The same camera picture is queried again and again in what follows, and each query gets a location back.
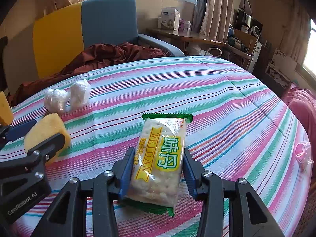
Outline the yellow sponge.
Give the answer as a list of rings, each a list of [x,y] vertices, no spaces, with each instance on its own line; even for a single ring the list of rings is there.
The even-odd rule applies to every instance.
[[[70,134],[67,132],[64,122],[57,113],[52,113],[43,117],[26,134],[24,138],[25,152],[28,152],[34,146],[58,133],[65,136],[65,144],[63,148],[61,148],[56,155],[47,162],[47,164],[54,163],[57,160],[57,156],[65,150],[71,142]]]
[[[0,123],[2,126],[12,124],[13,112],[3,91],[0,92]]]

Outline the green cracker packet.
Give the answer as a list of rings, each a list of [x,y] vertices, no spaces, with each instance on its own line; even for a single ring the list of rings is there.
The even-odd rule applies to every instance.
[[[144,113],[125,201],[153,214],[175,215],[188,113]]]

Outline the white plastic bundle left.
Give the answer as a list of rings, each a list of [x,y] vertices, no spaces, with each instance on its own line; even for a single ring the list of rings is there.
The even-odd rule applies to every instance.
[[[44,96],[44,105],[50,113],[62,114],[66,112],[69,97],[66,90],[49,88]]]

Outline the white plastic bundle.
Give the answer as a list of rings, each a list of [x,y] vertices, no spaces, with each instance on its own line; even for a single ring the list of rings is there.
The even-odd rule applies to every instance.
[[[49,88],[44,96],[44,105],[50,113],[62,114],[66,112],[69,97],[66,90]]]
[[[91,85],[86,79],[73,83],[70,87],[70,106],[79,108],[86,105],[90,98]]]

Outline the white plastic bundle right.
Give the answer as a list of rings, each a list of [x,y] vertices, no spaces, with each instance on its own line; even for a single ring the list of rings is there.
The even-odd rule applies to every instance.
[[[70,106],[79,108],[86,105],[90,98],[91,85],[86,79],[73,83],[70,87]]]

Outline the tricolour headboard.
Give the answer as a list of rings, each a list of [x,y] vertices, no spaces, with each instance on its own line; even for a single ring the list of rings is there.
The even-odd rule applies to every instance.
[[[4,71],[10,90],[24,81],[59,72],[93,44],[134,43],[138,38],[135,0],[88,0],[36,20],[6,45]]]

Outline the maroon blanket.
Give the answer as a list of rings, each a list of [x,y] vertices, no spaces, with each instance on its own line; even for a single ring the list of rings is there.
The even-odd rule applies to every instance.
[[[160,48],[143,47],[124,42],[120,45],[94,44],[82,51],[72,62],[58,73],[33,82],[21,84],[14,95],[8,97],[11,107],[17,106],[32,95],[70,77],[108,66],[167,57]]]

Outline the pink quilt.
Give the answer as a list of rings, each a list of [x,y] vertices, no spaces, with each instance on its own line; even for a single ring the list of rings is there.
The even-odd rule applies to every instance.
[[[308,89],[290,86],[281,99],[304,127],[308,136],[307,141],[311,143],[314,161],[313,165],[308,166],[315,167],[315,94]]]

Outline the wooden desk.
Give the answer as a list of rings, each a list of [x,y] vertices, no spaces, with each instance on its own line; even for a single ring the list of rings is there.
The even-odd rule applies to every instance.
[[[167,38],[171,38],[172,40],[179,40],[184,43],[196,42],[211,45],[212,47],[226,47],[228,50],[232,51],[233,53],[239,55],[242,58],[245,58],[247,60],[251,60],[252,58],[250,54],[244,53],[234,47],[231,47],[223,41],[212,40],[208,36],[203,36],[195,32],[181,32],[155,28],[147,28],[146,31],[153,35],[161,35]]]

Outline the white appliance box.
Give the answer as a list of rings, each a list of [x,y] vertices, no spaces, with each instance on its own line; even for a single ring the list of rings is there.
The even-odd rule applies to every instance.
[[[180,13],[176,7],[166,7],[161,10],[161,16],[158,17],[158,28],[171,31],[179,29]]]

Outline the pink curtain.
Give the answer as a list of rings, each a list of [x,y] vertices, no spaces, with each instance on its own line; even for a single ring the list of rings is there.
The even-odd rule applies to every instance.
[[[233,0],[206,0],[200,34],[225,41],[233,12]]]

